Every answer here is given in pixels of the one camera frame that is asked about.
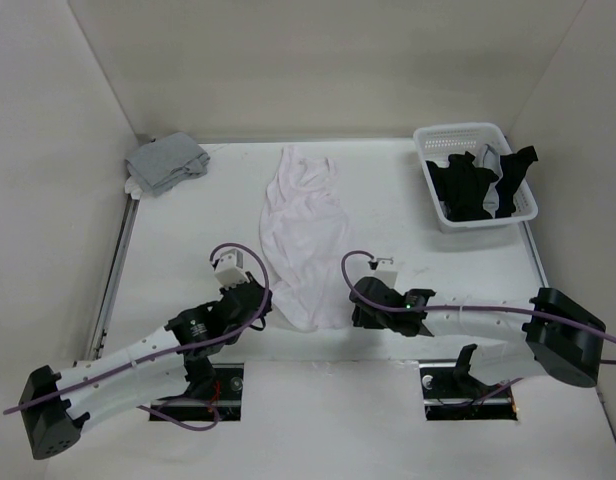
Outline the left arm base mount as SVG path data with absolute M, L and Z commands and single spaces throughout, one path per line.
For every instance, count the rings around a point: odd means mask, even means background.
M 244 364 L 215 364 L 214 377 L 203 388 L 187 391 L 177 401 L 158 399 L 150 408 L 184 423 L 206 423 L 214 419 L 208 403 L 217 409 L 220 421 L 239 421 L 244 388 Z

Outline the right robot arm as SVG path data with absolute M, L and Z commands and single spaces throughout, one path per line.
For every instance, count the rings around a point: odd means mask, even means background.
M 481 305 L 469 297 L 442 297 L 430 289 L 401 294 L 375 276 L 349 294 L 352 323 L 404 337 L 465 336 L 452 370 L 461 394 L 508 380 L 549 376 L 564 384 L 596 386 L 605 324 L 561 291 L 541 288 L 529 300 Z

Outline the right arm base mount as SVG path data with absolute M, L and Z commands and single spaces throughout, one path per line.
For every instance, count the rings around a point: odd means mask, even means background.
M 463 347 L 455 361 L 419 363 L 427 420 L 518 420 L 511 383 L 488 386 L 469 375 L 469 360 L 476 348 L 476 344 Z

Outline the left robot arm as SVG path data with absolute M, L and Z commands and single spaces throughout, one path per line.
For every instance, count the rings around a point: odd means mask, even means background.
M 272 309 L 270 289 L 255 280 L 220 294 L 111 355 L 63 371 L 45 365 L 30 373 L 17 410 L 33 458 L 56 456 L 98 424 L 155 400 L 205 402 L 216 384 L 211 356 Z

